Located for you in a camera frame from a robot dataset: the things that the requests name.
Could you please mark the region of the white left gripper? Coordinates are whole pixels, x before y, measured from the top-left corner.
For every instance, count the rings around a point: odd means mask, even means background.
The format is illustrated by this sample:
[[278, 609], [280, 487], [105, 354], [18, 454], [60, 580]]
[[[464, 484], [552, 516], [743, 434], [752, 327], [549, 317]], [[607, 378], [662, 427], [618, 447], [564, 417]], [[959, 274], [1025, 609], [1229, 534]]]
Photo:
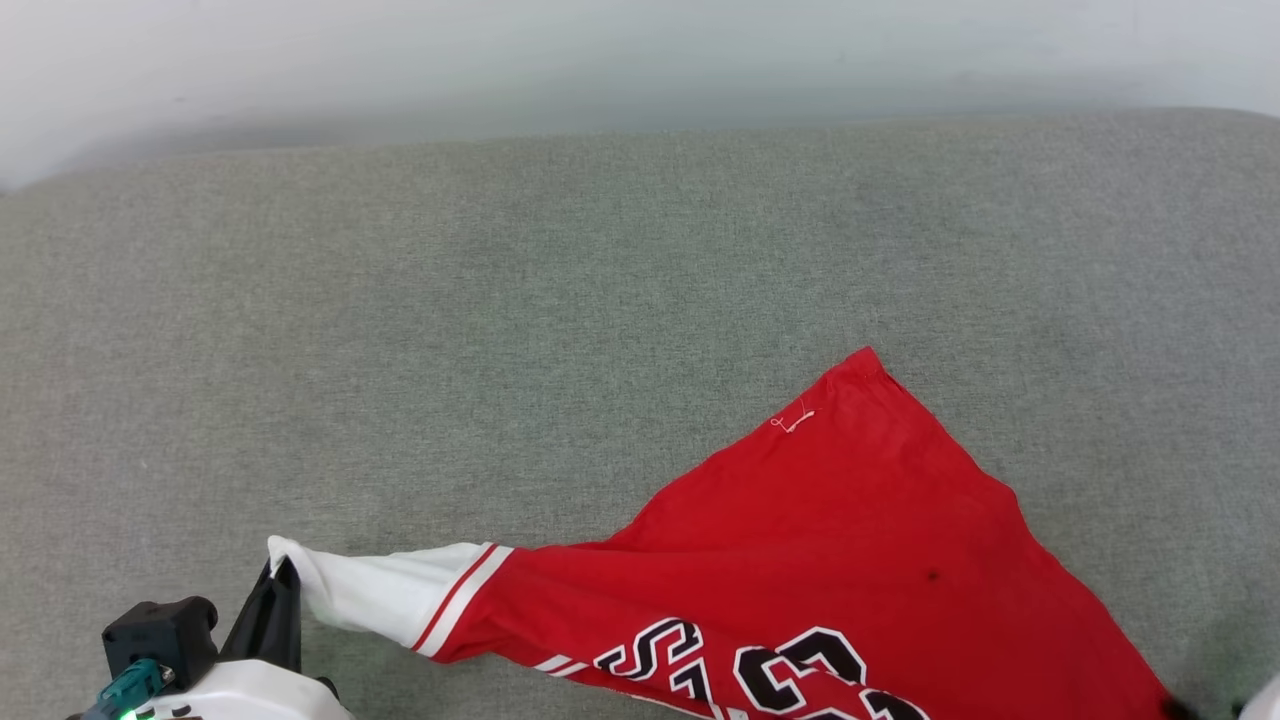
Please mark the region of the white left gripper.
[[155, 697], [131, 717], [349, 719], [328, 685], [300, 674], [301, 596], [293, 562], [268, 562], [221, 647], [224, 664], [192, 689]]

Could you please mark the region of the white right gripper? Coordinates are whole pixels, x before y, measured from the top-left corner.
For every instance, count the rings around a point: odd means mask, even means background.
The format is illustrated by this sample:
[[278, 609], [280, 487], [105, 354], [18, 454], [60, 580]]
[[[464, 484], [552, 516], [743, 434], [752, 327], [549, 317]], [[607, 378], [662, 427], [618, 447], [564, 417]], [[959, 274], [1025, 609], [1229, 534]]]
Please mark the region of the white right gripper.
[[[1201, 720], [1201, 715], [1183, 700], [1169, 696], [1162, 700], [1162, 719]], [[1272, 678], [1262, 689], [1251, 697], [1238, 712], [1239, 720], [1279, 720], [1280, 719], [1280, 678]]]

